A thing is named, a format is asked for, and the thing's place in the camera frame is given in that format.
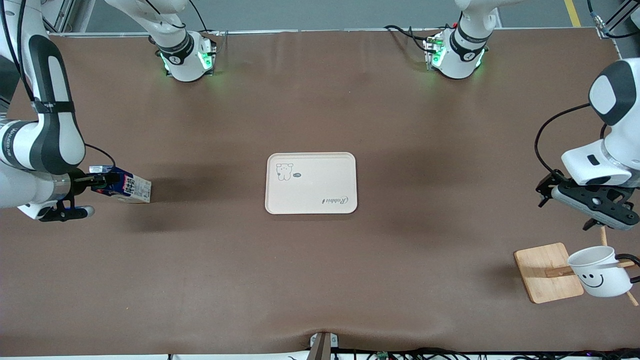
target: wooden base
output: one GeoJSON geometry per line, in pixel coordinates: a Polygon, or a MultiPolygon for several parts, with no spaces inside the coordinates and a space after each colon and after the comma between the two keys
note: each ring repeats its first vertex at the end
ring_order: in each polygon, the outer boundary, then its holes
{"type": "Polygon", "coordinates": [[[569,254],[563,243],[518,250],[514,257],[531,302],[542,304],[584,293],[577,276],[549,278],[545,273],[546,269],[567,266],[569,254]]]}

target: gray floor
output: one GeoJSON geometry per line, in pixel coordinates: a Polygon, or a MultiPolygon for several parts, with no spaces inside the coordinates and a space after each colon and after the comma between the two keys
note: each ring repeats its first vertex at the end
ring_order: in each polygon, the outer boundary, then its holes
{"type": "MultiPolygon", "coordinates": [[[[381,28],[395,24],[402,27],[434,28],[458,19],[459,10],[453,0],[193,0],[207,27],[214,30],[324,30],[381,28]]],[[[573,0],[582,26],[593,26],[586,0],[573,0]]],[[[593,0],[596,12],[608,18],[622,0],[593,0]]],[[[81,13],[90,0],[77,2],[81,13]]],[[[144,31],[131,18],[109,6],[104,0],[95,0],[90,13],[83,13],[73,29],[82,29],[82,19],[88,19],[86,32],[127,33],[144,31]]],[[[188,7],[180,14],[188,29],[201,30],[202,25],[194,9],[188,7]]],[[[571,27],[566,6],[562,0],[528,0],[500,9],[505,28],[571,27]]],[[[616,28],[624,34],[637,28],[627,21],[616,28]]],[[[618,41],[624,57],[640,56],[636,39],[618,41]]],[[[7,61],[0,61],[0,97],[10,99],[17,76],[7,61]]]]}

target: bear drawing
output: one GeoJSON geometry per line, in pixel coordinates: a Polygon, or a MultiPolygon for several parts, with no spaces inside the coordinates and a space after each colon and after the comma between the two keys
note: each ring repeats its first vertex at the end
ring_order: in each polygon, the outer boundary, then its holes
{"type": "Polygon", "coordinates": [[[291,168],[293,164],[276,164],[276,172],[278,172],[278,180],[287,181],[291,178],[291,168]]]}

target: smiley face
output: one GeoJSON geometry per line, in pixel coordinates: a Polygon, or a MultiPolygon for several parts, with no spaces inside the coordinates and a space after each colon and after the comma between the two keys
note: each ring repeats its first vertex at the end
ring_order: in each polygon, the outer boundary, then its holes
{"type": "Polygon", "coordinates": [[[597,281],[597,280],[595,280],[595,281],[594,281],[594,280],[592,280],[592,279],[597,279],[597,278],[598,278],[598,276],[597,276],[597,275],[595,275],[595,276],[594,276],[593,274],[586,274],[586,275],[585,275],[585,274],[582,274],[581,276],[578,276],[578,279],[580,279],[580,281],[582,281],[582,283],[583,283],[585,286],[589,286],[590,288],[599,288],[599,287],[601,287],[601,286],[602,286],[602,284],[604,284],[604,276],[603,276],[602,274],[600,274],[600,284],[597,284],[597,285],[595,285],[595,286],[594,286],[594,285],[589,285],[589,284],[587,283],[587,281],[588,281],[588,282],[590,282],[591,284],[595,284],[595,283],[597,283],[598,281],[597,281]]]}

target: white tray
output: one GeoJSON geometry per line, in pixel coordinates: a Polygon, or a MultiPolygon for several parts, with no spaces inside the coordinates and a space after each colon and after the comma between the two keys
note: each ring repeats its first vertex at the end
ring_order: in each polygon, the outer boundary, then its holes
{"type": "Polygon", "coordinates": [[[289,152],[267,160],[264,208],[271,214],[349,214],[357,207],[352,154],[289,152]]]}

